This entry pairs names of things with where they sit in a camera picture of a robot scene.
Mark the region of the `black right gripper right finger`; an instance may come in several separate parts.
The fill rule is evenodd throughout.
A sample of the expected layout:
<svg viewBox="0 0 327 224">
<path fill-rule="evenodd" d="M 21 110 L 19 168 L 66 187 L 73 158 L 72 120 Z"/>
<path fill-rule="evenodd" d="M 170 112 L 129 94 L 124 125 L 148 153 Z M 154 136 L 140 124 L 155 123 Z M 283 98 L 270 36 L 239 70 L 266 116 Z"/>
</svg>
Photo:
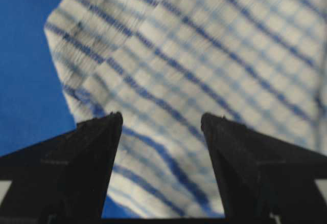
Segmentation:
<svg viewBox="0 0 327 224">
<path fill-rule="evenodd" d="M 204 113 L 222 223 L 326 223 L 326 156 Z"/>
</svg>

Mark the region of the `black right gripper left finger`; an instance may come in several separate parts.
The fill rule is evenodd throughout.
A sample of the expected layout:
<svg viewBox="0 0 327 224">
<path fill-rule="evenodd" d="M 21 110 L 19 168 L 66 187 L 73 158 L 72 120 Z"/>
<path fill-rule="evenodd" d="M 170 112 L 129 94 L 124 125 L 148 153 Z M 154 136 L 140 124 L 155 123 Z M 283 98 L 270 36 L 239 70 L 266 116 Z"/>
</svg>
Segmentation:
<svg viewBox="0 0 327 224">
<path fill-rule="evenodd" d="M 1 156 L 1 223 L 102 223 L 120 112 Z"/>
</svg>

